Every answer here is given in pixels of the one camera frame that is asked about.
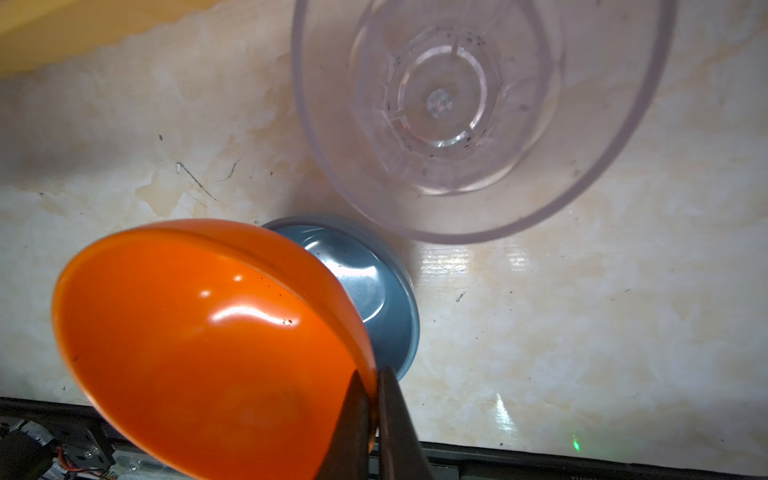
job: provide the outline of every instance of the marble-patterned tabletop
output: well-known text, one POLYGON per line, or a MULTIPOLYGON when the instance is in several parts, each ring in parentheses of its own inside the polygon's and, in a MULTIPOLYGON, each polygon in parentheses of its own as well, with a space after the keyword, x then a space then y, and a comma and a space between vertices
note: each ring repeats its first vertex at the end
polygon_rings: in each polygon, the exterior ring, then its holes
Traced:
MULTIPOLYGON (((422 440, 768 475, 768 2, 679 6, 643 123, 571 206, 477 245, 385 234, 422 317, 422 440)), ((304 140, 292 13, 227 0, 0 81, 0 396, 87 402, 49 306, 99 237, 360 219, 304 140)))

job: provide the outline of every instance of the orange bowl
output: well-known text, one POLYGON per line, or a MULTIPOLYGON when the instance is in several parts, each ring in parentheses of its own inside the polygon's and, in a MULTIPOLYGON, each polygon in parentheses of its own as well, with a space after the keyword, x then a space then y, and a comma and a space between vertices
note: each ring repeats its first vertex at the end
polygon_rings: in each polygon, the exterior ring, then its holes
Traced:
POLYGON ((61 356, 102 415, 195 478, 313 478, 353 372, 376 367, 341 284, 280 235, 175 220, 111 235, 56 285, 61 356))

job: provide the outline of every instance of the yellow object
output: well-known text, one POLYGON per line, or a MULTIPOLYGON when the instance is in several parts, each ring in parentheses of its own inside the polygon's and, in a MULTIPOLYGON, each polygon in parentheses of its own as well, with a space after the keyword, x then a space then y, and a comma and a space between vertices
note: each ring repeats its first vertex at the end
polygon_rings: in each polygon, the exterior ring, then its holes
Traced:
POLYGON ((175 22, 219 0, 0 0, 0 77, 175 22))

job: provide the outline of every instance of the white table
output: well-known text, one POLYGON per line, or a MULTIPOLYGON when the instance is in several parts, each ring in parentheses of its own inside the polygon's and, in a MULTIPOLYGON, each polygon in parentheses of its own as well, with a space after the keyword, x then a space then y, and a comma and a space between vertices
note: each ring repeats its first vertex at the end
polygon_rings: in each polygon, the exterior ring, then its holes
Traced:
MULTIPOLYGON (((303 138, 292 13, 229 0, 0 81, 0 395, 87 402, 49 305, 99 237, 359 218, 303 138)), ((767 52, 768 2, 683 2, 643 124, 570 207, 468 247, 387 236, 422 315, 422 440, 768 475, 767 52)))

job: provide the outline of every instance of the transparent cup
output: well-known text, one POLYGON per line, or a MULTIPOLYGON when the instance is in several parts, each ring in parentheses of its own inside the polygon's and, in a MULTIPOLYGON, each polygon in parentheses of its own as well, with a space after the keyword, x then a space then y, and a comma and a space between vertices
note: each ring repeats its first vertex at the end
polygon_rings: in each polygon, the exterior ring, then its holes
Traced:
POLYGON ((474 243, 560 210, 621 152, 658 85, 669 0, 298 0, 296 104, 368 218, 474 243))

